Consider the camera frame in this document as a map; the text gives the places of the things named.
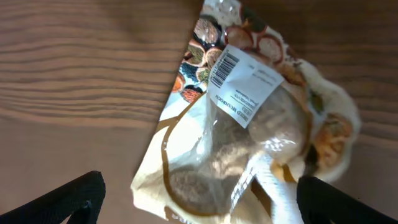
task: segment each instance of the barcode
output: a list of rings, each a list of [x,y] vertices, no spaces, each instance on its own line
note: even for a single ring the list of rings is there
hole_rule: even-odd
[[[238,62],[239,59],[237,57],[226,52],[226,55],[218,66],[213,78],[211,78],[211,82],[218,88],[221,88],[226,77],[228,77]]]

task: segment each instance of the wooden surface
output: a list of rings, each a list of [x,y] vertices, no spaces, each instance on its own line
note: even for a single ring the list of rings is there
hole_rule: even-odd
[[[354,97],[363,130],[336,186],[398,218],[398,1],[244,2]],[[0,213],[99,170],[98,223],[163,223],[129,185],[200,5],[0,1]]]

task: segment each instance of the sticker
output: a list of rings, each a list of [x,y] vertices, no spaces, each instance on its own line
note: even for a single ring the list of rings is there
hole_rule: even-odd
[[[207,92],[220,109],[246,128],[283,80],[272,68],[227,45],[211,69]]]

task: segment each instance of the packet of dried mushroom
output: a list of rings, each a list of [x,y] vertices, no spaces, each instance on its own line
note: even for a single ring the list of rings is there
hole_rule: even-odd
[[[206,0],[134,177],[177,223],[302,223],[298,179],[331,182],[360,129],[352,99],[235,0]]]

